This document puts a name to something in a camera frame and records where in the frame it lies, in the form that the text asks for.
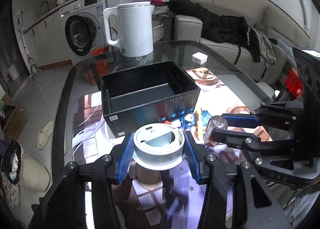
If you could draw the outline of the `amber handle screwdriver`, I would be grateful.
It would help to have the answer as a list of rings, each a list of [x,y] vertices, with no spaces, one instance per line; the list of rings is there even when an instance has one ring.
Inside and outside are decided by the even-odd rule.
[[[205,134],[203,136],[204,144],[210,147],[215,147],[218,143],[211,137],[212,131],[216,129],[226,130],[228,128],[227,120],[219,115],[211,117],[208,121]]]

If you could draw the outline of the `blue bottle with label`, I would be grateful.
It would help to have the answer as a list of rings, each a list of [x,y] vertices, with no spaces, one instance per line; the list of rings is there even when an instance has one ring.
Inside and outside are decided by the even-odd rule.
[[[195,122],[197,121],[197,117],[195,114],[187,114],[180,118],[180,129],[182,130],[190,130],[193,126],[195,126]]]

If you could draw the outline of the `blue faceted bottle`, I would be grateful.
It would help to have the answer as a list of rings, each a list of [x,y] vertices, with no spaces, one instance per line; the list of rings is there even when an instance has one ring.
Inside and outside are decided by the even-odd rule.
[[[208,125],[208,122],[211,119],[211,117],[212,117],[212,115],[207,110],[203,110],[201,112],[201,120],[202,120],[203,126]]]

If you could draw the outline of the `black cardboard box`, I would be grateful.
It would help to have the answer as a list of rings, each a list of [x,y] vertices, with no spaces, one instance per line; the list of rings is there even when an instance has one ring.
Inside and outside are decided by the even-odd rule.
[[[173,61],[102,76],[103,117],[118,138],[140,127],[193,113],[200,88]]]

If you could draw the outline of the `grey garment on sofa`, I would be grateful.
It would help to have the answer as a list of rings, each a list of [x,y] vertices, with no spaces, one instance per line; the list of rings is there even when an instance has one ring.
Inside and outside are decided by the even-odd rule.
[[[258,41],[259,41],[259,48],[260,48],[260,53],[261,57],[265,61],[265,66],[273,66],[276,63],[276,55],[273,51],[272,44],[267,38],[266,35],[263,34],[260,30],[253,28],[255,31]]]

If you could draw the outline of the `anime printed desk mat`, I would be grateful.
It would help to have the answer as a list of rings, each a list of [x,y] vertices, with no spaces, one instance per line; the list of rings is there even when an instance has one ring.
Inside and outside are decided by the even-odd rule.
[[[267,89],[265,83],[248,85],[237,76],[215,75],[204,67],[188,74],[200,88],[194,111],[202,113],[202,128],[215,115],[249,113],[261,102],[258,92]],[[72,155],[77,163],[92,163],[122,142],[102,116],[97,89],[77,98],[73,114]],[[136,158],[127,178],[112,189],[122,228],[197,228],[206,191],[192,178],[186,160],[157,166]]]

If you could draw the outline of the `white slipper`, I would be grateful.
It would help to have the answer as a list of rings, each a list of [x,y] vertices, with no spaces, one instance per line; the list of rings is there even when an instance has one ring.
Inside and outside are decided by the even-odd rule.
[[[36,142],[36,146],[39,150],[44,149],[44,147],[48,143],[49,138],[53,132],[53,128],[54,128],[54,121],[51,120],[47,123],[46,126],[44,126],[43,129],[39,131],[37,136],[37,142]]]

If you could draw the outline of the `black bag with foil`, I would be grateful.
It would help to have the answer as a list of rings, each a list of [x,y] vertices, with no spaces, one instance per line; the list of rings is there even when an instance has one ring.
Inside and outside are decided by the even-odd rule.
[[[16,185],[20,180],[22,165],[22,148],[21,145],[12,140],[5,152],[5,173],[10,183]]]

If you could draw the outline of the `small white charger cube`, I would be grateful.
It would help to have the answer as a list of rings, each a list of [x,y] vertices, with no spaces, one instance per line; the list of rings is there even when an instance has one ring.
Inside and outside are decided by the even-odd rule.
[[[202,52],[196,52],[192,55],[191,61],[198,64],[203,65],[207,62],[208,56]]]

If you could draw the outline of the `red gift box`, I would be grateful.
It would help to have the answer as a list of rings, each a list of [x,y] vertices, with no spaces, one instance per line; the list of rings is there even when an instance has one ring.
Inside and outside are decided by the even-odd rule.
[[[91,57],[103,56],[108,52],[109,46],[100,47],[92,51]],[[103,75],[108,74],[109,64],[104,59],[98,59],[96,63],[90,64],[89,66],[83,66],[82,68],[82,79],[85,83],[95,86],[97,79]]]

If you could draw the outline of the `brown cardboard box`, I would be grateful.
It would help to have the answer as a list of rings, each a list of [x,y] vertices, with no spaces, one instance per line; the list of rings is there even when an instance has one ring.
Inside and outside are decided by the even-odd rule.
[[[9,139],[18,141],[27,119],[8,93],[1,98],[1,131]]]

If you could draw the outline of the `white electric kettle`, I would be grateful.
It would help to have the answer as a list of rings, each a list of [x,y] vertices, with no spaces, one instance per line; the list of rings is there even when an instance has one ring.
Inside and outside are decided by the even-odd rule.
[[[152,13],[149,1],[119,4],[103,11],[106,42],[120,49],[125,57],[142,57],[153,51]],[[117,39],[112,40],[109,18],[114,16]]]

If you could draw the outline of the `white washing machine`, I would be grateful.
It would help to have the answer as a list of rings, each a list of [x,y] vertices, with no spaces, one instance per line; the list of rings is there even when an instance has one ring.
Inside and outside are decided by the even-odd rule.
[[[107,0],[75,0],[60,8],[60,22],[73,65],[104,52]]]

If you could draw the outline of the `black kitchen faucet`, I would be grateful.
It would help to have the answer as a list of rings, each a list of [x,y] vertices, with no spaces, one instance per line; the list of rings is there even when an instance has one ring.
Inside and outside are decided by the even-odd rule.
[[[41,15],[48,13],[50,11],[48,2],[47,1],[41,2],[40,9],[41,9]]]

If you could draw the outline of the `white bowl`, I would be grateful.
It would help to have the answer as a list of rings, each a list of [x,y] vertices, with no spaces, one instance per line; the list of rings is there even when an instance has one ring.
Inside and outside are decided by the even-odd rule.
[[[59,6],[61,4],[64,4],[67,0],[56,0],[56,4]]]

